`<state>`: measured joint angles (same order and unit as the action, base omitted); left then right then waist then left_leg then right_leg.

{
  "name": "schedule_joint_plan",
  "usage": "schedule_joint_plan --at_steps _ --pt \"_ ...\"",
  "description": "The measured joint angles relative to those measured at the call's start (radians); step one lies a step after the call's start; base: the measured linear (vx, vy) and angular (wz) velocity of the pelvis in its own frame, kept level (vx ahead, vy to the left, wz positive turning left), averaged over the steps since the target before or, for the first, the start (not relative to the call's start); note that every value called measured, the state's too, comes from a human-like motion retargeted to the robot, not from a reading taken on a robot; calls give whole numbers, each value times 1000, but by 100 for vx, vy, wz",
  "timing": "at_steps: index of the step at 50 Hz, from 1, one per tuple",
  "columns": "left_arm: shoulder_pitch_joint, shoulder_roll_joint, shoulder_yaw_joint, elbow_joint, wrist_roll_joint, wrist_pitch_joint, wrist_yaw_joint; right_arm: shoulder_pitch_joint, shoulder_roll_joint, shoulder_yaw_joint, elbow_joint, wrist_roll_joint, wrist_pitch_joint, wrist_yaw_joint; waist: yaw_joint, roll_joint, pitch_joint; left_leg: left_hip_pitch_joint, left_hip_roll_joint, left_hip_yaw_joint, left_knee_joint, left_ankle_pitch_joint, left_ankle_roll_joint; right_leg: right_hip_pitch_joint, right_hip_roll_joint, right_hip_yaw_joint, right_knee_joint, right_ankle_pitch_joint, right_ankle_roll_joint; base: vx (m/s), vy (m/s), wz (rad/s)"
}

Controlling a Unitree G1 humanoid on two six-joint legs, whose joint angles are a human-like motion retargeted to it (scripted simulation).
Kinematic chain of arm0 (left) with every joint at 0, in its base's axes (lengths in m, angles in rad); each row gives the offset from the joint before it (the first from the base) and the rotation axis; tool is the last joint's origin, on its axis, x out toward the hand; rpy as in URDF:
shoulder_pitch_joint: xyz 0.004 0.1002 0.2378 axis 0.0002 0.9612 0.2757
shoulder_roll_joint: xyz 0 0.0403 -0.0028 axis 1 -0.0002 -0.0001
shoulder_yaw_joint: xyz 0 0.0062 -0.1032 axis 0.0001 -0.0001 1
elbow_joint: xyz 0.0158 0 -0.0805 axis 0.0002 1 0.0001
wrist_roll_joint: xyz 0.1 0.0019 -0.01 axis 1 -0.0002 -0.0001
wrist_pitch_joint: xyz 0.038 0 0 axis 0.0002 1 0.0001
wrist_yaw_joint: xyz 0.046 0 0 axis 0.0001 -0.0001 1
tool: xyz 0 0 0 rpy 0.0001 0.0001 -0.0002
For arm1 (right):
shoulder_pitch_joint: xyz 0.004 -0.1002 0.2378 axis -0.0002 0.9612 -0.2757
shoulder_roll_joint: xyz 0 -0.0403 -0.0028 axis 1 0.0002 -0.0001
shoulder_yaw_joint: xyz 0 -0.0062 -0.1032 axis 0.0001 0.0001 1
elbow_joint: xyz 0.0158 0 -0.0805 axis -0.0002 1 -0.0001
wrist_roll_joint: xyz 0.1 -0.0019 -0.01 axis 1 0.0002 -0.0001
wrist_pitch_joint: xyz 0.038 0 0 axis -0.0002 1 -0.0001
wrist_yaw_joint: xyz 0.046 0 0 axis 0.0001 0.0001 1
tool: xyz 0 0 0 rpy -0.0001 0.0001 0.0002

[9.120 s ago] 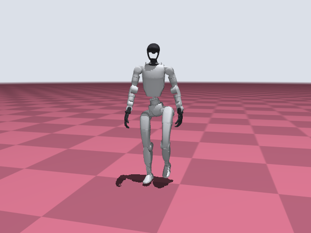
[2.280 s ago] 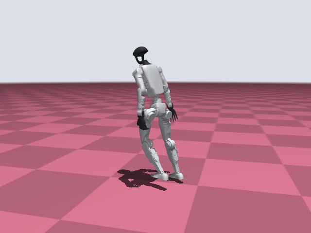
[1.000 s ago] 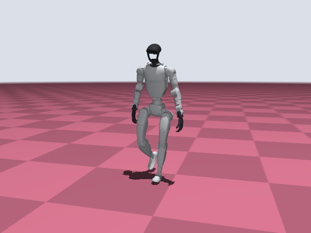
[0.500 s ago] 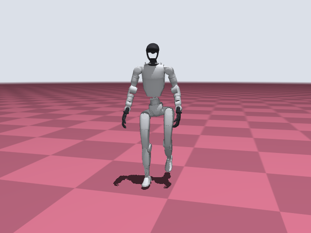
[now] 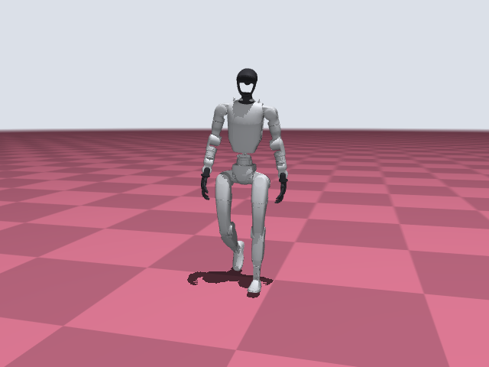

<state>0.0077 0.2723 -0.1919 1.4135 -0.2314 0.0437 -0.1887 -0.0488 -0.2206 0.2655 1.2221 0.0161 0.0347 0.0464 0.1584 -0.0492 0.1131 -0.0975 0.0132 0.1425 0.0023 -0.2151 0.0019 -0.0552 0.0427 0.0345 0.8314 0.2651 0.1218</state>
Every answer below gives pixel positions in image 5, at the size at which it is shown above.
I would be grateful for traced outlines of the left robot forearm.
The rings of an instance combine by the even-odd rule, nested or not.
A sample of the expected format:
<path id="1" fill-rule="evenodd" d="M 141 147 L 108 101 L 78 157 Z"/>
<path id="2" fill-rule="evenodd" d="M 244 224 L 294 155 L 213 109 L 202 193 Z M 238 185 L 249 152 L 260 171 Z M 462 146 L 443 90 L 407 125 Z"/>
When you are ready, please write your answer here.
<path id="1" fill-rule="evenodd" d="M 285 158 L 286 153 L 285 153 L 285 148 L 284 148 L 283 141 L 281 138 L 279 140 L 279 145 L 280 145 L 280 151 L 276 151 L 274 153 L 274 157 L 276 159 L 277 170 L 278 170 L 278 177 L 280 178 L 281 173 L 285 173 L 286 179 L 287 179 L 288 172 L 287 172 L 287 163 L 286 163 L 286 158 Z"/>

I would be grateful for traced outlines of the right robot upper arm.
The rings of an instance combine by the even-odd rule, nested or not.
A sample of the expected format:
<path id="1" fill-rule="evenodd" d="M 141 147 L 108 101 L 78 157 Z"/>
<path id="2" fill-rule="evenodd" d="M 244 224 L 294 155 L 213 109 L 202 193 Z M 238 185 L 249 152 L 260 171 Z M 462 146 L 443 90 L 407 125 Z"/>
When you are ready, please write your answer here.
<path id="1" fill-rule="evenodd" d="M 212 136 L 210 140 L 210 145 L 219 146 L 222 140 L 220 132 L 224 124 L 224 116 L 227 115 L 227 109 L 230 102 L 221 103 L 216 106 L 215 114 L 212 121 Z"/>

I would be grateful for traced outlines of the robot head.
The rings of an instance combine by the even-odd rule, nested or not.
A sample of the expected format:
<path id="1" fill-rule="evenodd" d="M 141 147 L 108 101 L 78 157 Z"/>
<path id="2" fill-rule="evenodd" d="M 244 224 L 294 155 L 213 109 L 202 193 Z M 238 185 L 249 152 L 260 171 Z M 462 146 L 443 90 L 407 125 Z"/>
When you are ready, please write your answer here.
<path id="1" fill-rule="evenodd" d="M 244 83 L 245 85 L 250 85 L 251 83 L 253 83 L 252 91 L 250 93 L 242 92 L 239 83 Z M 237 87 L 239 93 L 241 94 L 241 98 L 243 99 L 242 101 L 238 100 L 241 104 L 252 104 L 255 102 L 255 101 L 251 102 L 249 100 L 253 99 L 252 93 L 254 92 L 256 83 L 257 83 L 257 74 L 254 70 L 246 68 L 239 72 L 239 74 L 237 75 Z"/>

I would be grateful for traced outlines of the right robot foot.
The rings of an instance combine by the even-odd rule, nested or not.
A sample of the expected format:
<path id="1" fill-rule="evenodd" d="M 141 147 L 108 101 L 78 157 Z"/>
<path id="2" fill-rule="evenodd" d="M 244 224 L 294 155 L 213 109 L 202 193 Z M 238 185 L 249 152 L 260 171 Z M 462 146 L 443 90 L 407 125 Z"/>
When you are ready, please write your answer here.
<path id="1" fill-rule="evenodd" d="M 244 242 L 243 241 L 238 241 L 238 244 L 239 244 L 239 247 L 240 247 L 240 251 L 239 251 L 239 254 L 237 251 L 235 251 L 235 254 L 233 253 L 233 263 L 232 263 L 232 266 L 233 266 L 233 269 L 235 271 L 240 271 L 242 269 L 242 266 L 243 266 L 243 262 L 244 262 Z"/>

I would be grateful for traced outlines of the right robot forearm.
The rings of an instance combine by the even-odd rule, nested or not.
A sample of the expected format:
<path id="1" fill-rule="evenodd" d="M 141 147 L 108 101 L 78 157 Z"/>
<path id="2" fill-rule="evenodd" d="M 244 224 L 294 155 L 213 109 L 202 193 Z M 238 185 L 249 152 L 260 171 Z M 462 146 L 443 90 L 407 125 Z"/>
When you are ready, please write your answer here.
<path id="1" fill-rule="evenodd" d="M 210 168 L 209 174 L 212 173 L 212 165 L 214 164 L 215 153 L 217 152 L 217 148 L 209 145 L 210 140 L 211 140 L 211 136 L 212 136 L 212 134 L 209 136 L 208 142 L 206 145 L 206 155 L 204 157 L 204 161 L 203 161 L 204 166 L 202 168 L 202 172 L 204 172 L 205 167 L 209 167 Z"/>

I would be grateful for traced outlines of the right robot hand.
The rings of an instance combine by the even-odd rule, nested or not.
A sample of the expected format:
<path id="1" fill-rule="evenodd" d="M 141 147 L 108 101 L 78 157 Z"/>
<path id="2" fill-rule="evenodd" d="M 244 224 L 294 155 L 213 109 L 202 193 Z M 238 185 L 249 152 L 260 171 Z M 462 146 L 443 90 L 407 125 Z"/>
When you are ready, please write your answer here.
<path id="1" fill-rule="evenodd" d="M 210 173 L 210 168 L 205 167 L 203 174 L 201 174 L 201 176 L 202 176 L 202 180 L 201 180 L 202 196 L 206 200 L 209 200 L 209 196 L 207 196 L 205 194 L 205 192 L 208 193 L 208 190 L 206 189 L 206 183 L 207 183 L 207 178 L 210 177 L 209 173 Z"/>

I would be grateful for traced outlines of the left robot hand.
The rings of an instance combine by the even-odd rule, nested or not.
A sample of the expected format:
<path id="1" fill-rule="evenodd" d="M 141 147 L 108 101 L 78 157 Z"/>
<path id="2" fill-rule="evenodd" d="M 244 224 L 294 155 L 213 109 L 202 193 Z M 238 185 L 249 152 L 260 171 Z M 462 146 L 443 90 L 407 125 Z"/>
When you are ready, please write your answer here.
<path id="1" fill-rule="evenodd" d="M 288 181 L 288 179 L 286 179 L 286 174 L 285 173 L 281 173 L 280 174 L 280 179 L 279 179 L 279 182 L 281 182 L 280 195 L 276 198 L 277 200 L 275 200 L 276 201 L 275 203 L 279 203 L 279 202 L 282 201 L 283 195 L 286 192 L 287 181 Z"/>

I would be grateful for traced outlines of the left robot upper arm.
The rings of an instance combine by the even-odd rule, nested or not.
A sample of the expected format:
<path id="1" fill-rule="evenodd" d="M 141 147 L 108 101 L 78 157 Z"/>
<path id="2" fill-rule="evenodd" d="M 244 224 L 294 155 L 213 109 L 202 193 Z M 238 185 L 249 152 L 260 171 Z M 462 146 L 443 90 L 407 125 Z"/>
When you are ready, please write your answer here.
<path id="1" fill-rule="evenodd" d="M 278 112 L 273 106 L 263 105 L 264 117 L 269 120 L 268 126 L 272 140 L 270 140 L 270 149 L 273 151 L 280 150 L 279 140 L 281 138 L 280 122 Z"/>

